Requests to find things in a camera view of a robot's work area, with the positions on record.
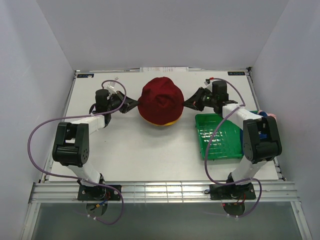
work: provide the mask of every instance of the red hat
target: red hat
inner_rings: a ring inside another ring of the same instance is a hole
[[[142,89],[138,110],[140,115],[155,125],[170,125],[184,110],[184,95],[168,77],[156,77]]]

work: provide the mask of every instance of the metal frame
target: metal frame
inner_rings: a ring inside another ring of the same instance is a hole
[[[208,69],[189,68],[190,72],[211,71]],[[257,109],[260,108],[257,96],[254,90],[253,81],[248,70],[241,70],[246,73],[250,89]],[[139,72],[139,69],[115,70],[115,71],[95,71],[95,73],[125,73]],[[75,71],[73,83],[65,104],[64,116],[66,115],[69,101],[74,88],[76,76],[80,71]],[[52,168],[51,152],[45,164],[45,169],[50,171]],[[292,181],[285,181],[279,167],[278,160],[274,160],[279,179],[278,181],[262,181],[261,202],[290,202],[296,222],[298,224],[303,240],[311,240],[305,216],[301,208],[300,198]],[[221,200],[210,200],[210,196],[205,194],[205,190],[209,188],[212,182],[107,182],[106,184],[122,185],[122,195],[126,204],[135,203],[222,203]],[[259,185],[253,182],[256,193],[259,192]],[[79,185],[73,181],[50,182],[45,174],[42,175],[39,183],[35,183],[29,199],[29,206],[26,214],[24,228],[21,233],[21,240],[29,240],[32,238],[35,230],[38,213],[41,203],[83,203],[77,201]],[[247,202],[255,202],[256,200],[247,200]],[[223,202],[232,202],[232,200],[224,200]]]

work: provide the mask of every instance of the green tray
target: green tray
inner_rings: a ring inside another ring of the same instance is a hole
[[[218,114],[197,114],[195,124],[198,130],[202,158],[205,158],[206,148],[222,118]],[[212,140],[208,160],[242,158],[240,128],[230,121],[225,121]]]

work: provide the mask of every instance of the yellow object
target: yellow object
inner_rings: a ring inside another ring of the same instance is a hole
[[[152,123],[152,122],[150,122],[150,121],[148,121],[148,120],[146,120],[148,123],[151,123],[152,125],[155,125],[155,126],[170,126],[170,125],[172,125],[172,124],[175,124],[176,122],[178,122],[178,120],[181,118],[181,116],[177,119],[177,120],[175,120],[175,121],[172,121],[172,122],[168,122],[168,123],[166,123],[166,124],[164,124],[164,125],[158,125],[158,124],[155,124],[155,123]]]

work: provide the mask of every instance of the white wall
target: white wall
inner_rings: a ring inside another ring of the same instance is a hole
[[[290,0],[253,68],[262,109],[277,115],[278,157],[320,239],[320,2]]]
[[[37,0],[74,70],[253,66],[288,0]]]
[[[0,239],[19,239],[33,181],[31,130],[60,116],[73,70],[35,0],[0,0]],[[32,152],[44,166],[54,125],[36,134]]]

